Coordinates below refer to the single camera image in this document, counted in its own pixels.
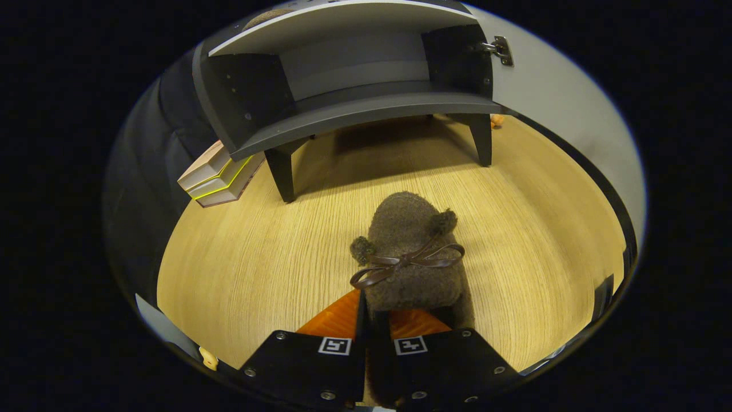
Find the gray shelf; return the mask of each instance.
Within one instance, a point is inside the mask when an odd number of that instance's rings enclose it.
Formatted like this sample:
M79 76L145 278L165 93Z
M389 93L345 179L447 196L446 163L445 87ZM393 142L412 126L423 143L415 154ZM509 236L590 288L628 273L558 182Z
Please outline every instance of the gray shelf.
M351 87L293 103L289 115L256 131L234 160L319 134L395 117L423 114L491 114L503 108L475 93L439 86L429 81L399 81Z

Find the metal hinge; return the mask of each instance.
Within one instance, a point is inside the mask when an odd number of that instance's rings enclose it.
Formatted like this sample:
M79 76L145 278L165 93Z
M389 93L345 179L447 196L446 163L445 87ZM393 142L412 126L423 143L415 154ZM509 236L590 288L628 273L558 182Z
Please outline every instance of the metal hinge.
M478 51L482 53L495 54L501 59L501 64L504 66L513 67L513 57L511 56L511 49L508 47L508 42L503 36L493 36L496 39L493 43L478 43L476 45L468 46L468 51Z

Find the black background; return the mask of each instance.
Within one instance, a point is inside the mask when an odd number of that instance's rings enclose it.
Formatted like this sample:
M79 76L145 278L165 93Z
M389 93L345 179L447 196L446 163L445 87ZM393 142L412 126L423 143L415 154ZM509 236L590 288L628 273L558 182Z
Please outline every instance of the black background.
M99 216L106 157L137 98L198 41L266 5L66 1L6 11L5 66L16 73L5 78L4 113L20 127L4 154L29 170L12 174L22 177L7 214L15 246L4 250L10 410L269 410L148 333L109 273ZM714 111L729 106L729 19L703 2L688 6L483 5L609 92L638 138L651 192L650 234L620 307L576 353L491 408L722 409L730 341L716 332L728 323L720 297L729 298L729 271L715 260L731 255L722 200L730 132L728 114Z

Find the stack of books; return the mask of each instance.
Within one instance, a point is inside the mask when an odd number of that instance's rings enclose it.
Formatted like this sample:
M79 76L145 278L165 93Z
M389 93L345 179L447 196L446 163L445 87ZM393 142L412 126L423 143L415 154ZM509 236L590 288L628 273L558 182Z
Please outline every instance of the stack of books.
M239 199L263 162L263 153L233 161L217 141L190 165L178 184L203 207L232 202Z

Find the yellow object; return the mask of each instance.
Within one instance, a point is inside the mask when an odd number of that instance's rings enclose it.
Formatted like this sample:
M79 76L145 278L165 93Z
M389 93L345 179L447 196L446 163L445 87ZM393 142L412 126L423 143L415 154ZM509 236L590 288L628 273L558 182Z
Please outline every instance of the yellow object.
M216 370L219 366L219 358L214 356L213 353L209 352L208 350L203 349L202 347L198 348L198 352L201 352L201 356L203 356L203 365L209 368L210 370Z

